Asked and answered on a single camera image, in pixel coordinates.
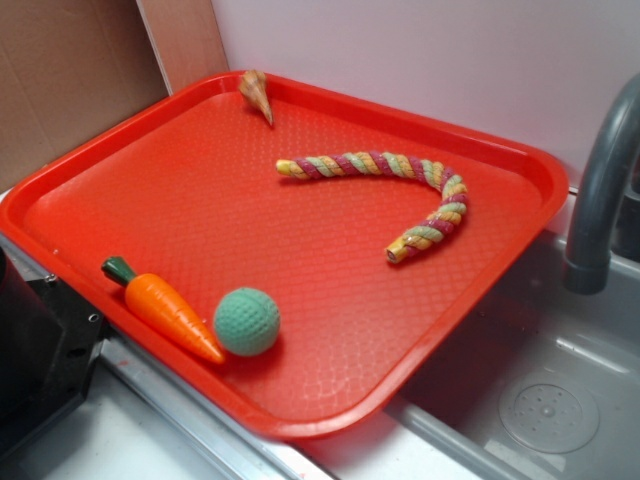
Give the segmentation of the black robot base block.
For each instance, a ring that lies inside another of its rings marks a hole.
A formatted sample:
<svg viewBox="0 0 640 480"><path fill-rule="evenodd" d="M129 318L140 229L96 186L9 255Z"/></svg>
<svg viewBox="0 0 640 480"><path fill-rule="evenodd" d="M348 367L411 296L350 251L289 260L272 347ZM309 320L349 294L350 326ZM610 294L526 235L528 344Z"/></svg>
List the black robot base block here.
<svg viewBox="0 0 640 480"><path fill-rule="evenodd" d="M26 280L1 253L1 457L84 402L104 316L64 281Z"/></svg>

